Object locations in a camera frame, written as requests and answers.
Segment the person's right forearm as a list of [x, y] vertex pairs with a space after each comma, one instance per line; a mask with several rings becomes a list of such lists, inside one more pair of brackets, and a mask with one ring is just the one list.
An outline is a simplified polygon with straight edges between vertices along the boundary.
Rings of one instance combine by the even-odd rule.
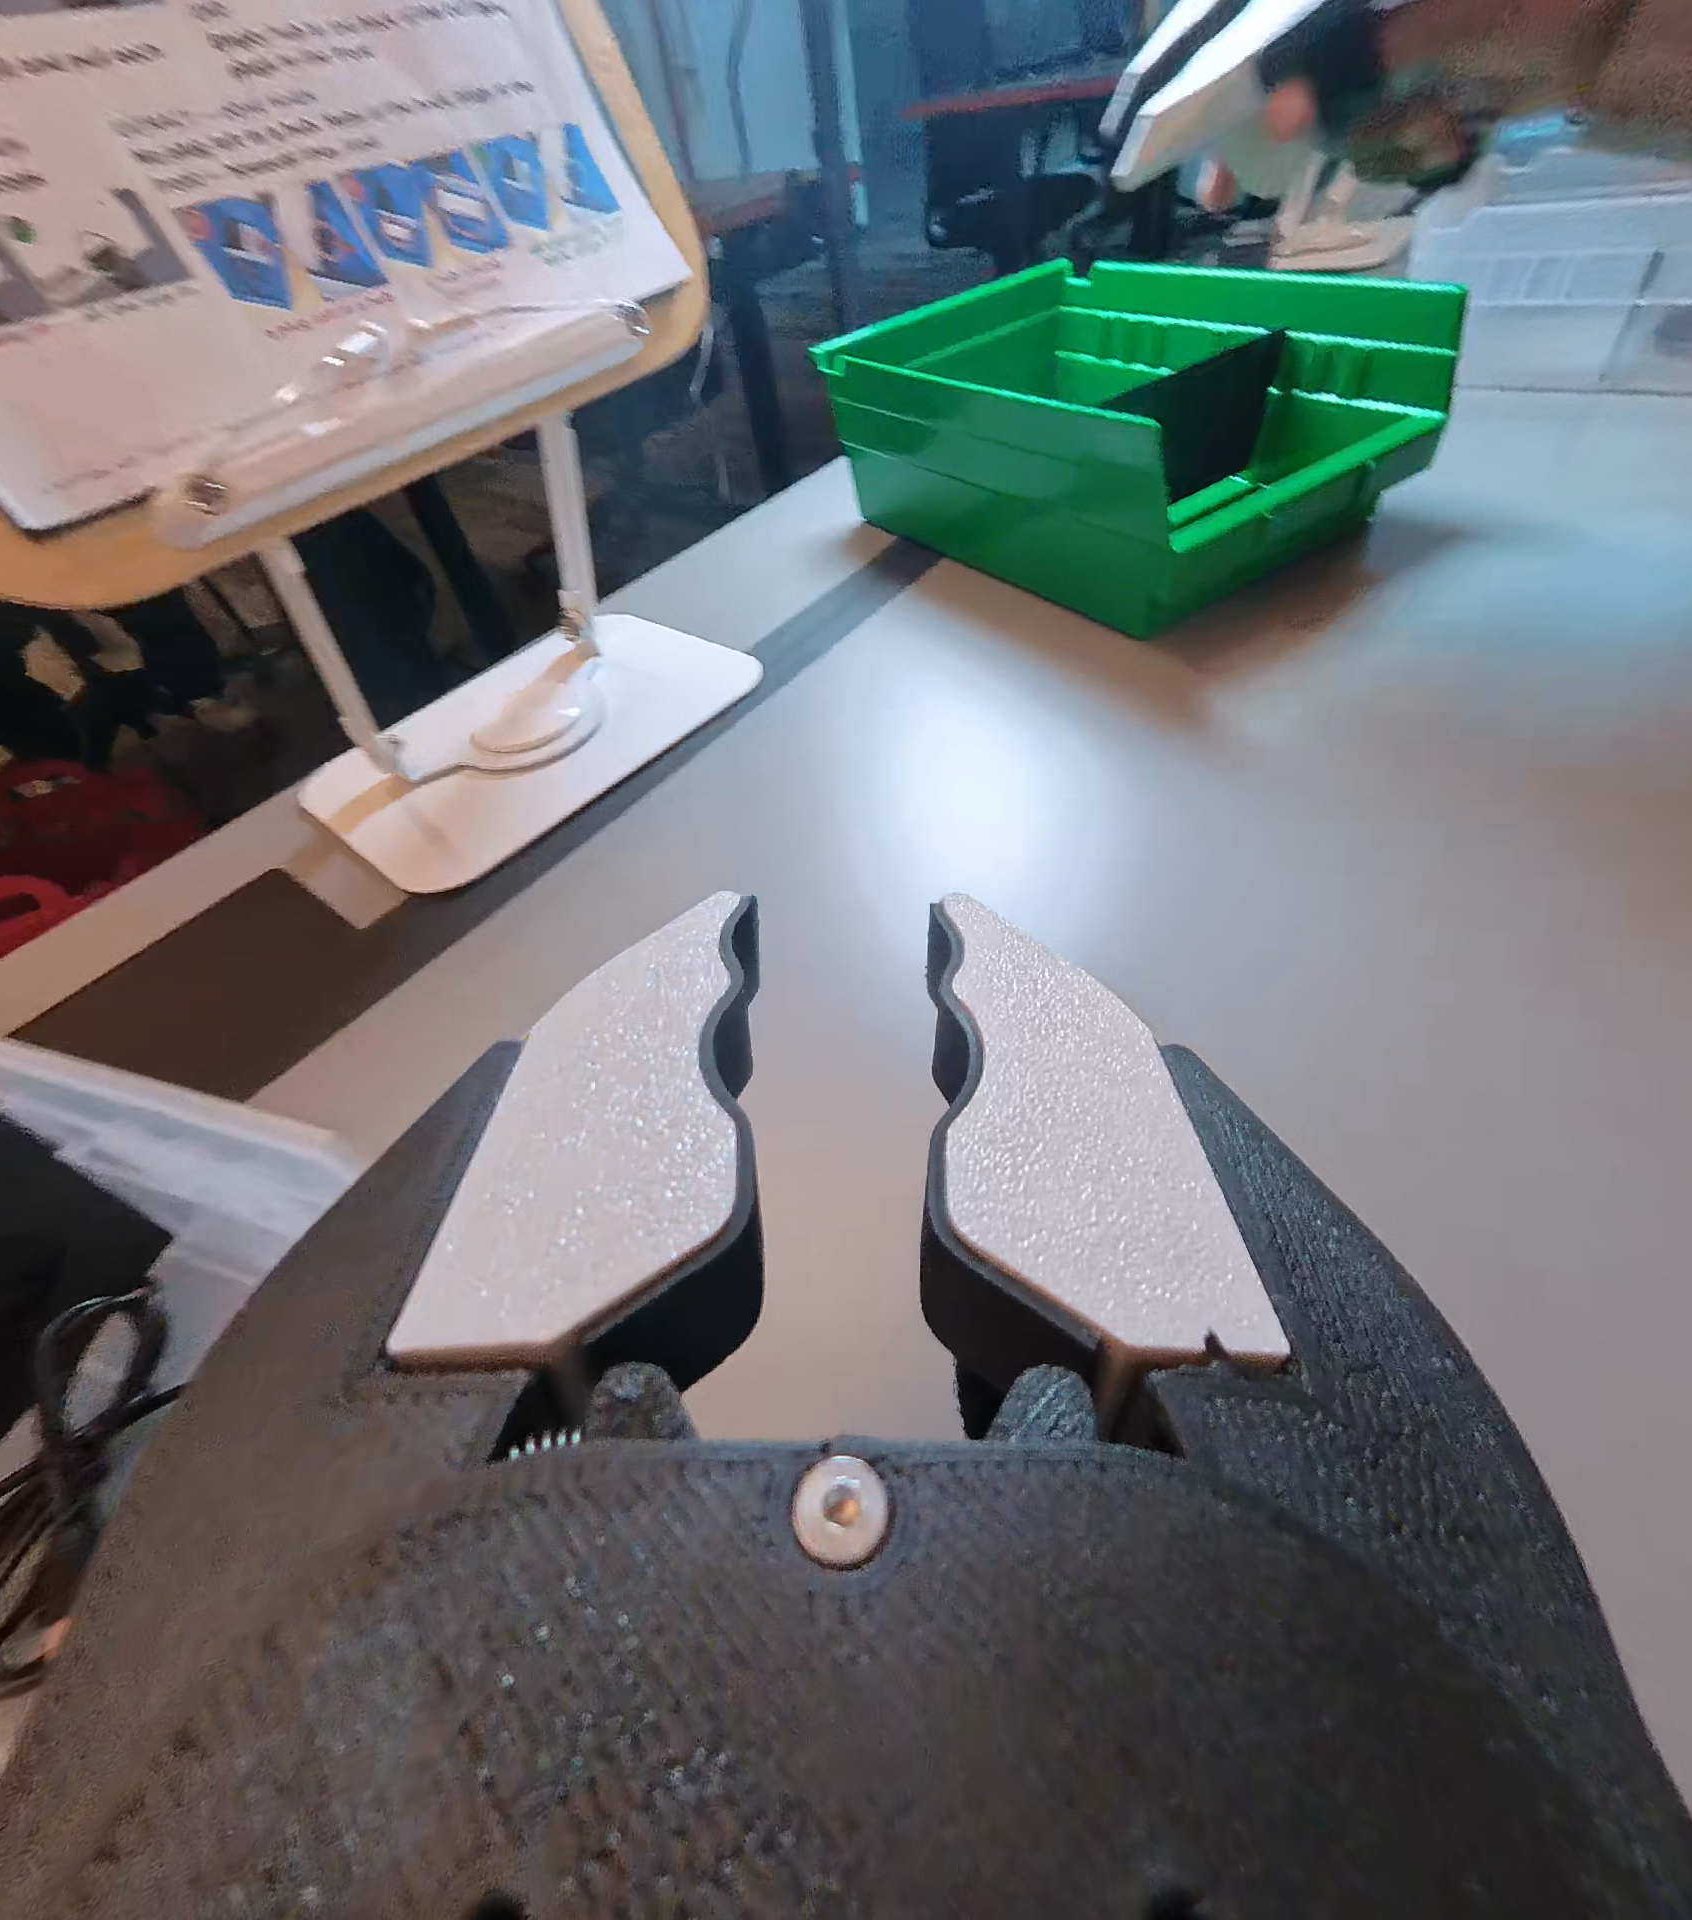
[[1386, 59], [1506, 122], [1573, 107], [1597, 148], [1692, 167], [1692, 2], [1401, 2]]

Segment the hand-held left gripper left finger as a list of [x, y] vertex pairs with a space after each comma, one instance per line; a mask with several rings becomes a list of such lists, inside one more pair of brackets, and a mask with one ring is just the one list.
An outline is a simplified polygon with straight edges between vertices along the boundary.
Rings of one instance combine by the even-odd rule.
[[532, 1022], [386, 1354], [404, 1372], [723, 1366], [763, 1312], [747, 1008], [758, 901], [709, 894]]

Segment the person's right hand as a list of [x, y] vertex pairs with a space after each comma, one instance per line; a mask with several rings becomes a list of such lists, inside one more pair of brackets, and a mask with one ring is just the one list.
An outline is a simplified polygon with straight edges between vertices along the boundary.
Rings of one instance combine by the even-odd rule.
[[1311, 89], [1312, 144], [1342, 148], [1355, 123], [1380, 107], [1388, 86], [1381, 22], [1375, 2], [1320, 2], [1259, 49], [1265, 95], [1288, 84]]

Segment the clear plastic bin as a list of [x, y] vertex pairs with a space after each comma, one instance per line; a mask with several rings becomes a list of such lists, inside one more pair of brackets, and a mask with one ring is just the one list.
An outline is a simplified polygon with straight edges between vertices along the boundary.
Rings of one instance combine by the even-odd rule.
[[0, 1695], [31, 1692], [134, 1448], [254, 1287], [356, 1180], [327, 1134], [0, 1040], [0, 1116], [172, 1232], [132, 1287], [61, 1312], [0, 1438]]

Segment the printed instruction sheet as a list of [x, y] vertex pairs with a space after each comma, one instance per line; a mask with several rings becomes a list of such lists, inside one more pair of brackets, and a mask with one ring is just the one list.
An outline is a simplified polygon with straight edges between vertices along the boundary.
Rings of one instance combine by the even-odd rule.
[[639, 348], [689, 262], [555, 2], [0, 2], [0, 511], [308, 416], [394, 439]]

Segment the green plastic bin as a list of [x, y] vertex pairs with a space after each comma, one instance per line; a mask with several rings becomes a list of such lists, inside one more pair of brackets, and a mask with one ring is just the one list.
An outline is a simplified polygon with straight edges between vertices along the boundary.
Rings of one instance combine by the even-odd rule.
[[[1130, 639], [1351, 536], [1436, 457], [1466, 290], [1065, 262], [814, 346], [867, 524]], [[1169, 501], [1104, 398], [1288, 331], [1250, 467]]]

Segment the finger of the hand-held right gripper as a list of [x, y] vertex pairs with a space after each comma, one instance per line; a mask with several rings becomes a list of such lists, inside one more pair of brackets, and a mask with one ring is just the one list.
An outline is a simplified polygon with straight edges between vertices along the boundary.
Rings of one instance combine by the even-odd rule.
[[1141, 44], [1137, 74], [1173, 77], [1220, 49], [1209, 59], [1220, 71], [1250, 67], [1285, 77], [1326, 22], [1335, 22], [1335, 2], [1173, 2]]
[[1274, 52], [1156, 52], [1131, 59], [1104, 107], [1108, 187], [1144, 187], [1237, 123], [1274, 86]]

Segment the black office chair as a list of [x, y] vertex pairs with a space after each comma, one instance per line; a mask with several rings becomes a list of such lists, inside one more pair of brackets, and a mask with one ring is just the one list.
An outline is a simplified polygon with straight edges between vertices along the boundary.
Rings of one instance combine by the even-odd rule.
[[923, 243], [997, 275], [1052, 256], [1161, 262], [1188, 240], [1176, 176], [1101, 199], [1100, 122], [1110, 68], [1020, 77], [902, 107], [923, 144]]

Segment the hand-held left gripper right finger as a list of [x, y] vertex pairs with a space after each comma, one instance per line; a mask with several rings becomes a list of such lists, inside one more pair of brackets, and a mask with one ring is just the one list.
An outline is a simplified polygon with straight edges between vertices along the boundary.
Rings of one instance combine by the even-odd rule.
[[1033, 1368], [1094, 1417], [1154, 1375], [1292, 1383], [1292, 1334], [1188, 1096], [1104, 980], [973, 894], [930, 905], [933, 1084], [921, 1309], [961, 1411]]

